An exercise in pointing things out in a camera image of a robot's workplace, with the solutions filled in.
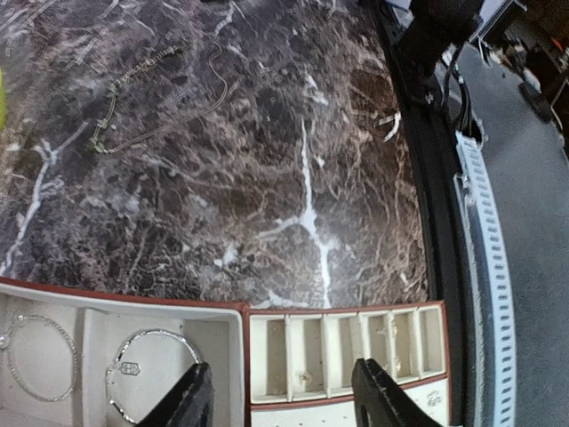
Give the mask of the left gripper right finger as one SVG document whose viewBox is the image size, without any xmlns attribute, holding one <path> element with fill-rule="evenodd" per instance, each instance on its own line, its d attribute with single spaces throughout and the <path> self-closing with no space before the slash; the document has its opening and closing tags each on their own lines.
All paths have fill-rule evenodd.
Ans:
<svg viewBox="0 0 569 427">
<path fill-rule="evenodd" d="M 358 359 L 351 376 L 357 427 L 437 427 L 374 359 Z"/>
</svg>

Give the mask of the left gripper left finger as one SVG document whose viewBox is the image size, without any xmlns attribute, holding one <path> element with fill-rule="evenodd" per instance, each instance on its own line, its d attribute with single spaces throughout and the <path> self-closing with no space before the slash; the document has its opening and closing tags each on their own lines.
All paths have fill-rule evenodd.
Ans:
<svg viewBox="0 0 569 427">
<path fill-rule="evenodd" d="M 210 427 L 213 404 L 212 370 L 208 363 L 194 364 L 136 426 Z"/>
</svg>

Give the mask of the beige jewelry tray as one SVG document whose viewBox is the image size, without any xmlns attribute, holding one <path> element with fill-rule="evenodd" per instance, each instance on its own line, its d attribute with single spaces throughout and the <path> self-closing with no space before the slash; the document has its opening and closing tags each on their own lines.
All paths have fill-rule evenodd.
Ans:
<svg viewBox="0 0 569 427">
<path fill-rule="evenodd" d="M 451 421 L 445 305 L 253 309 L 246 321 L 251 426 L 353 426 L 352 370 L 374 359 L 435 422 Z"/>
</svg>

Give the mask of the brown wooden jewelry box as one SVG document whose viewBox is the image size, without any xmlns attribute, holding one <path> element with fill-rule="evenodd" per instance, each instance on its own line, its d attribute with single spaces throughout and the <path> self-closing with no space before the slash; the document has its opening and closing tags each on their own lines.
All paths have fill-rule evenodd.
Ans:
<svg viewBox="0 0 569 427">
<path fill-rule="evenodd" d="M 197 363 L 213 424 L 246 426 L 237 304 L 1 282 L 4 426 L 133 426 Z"/>
</svg>

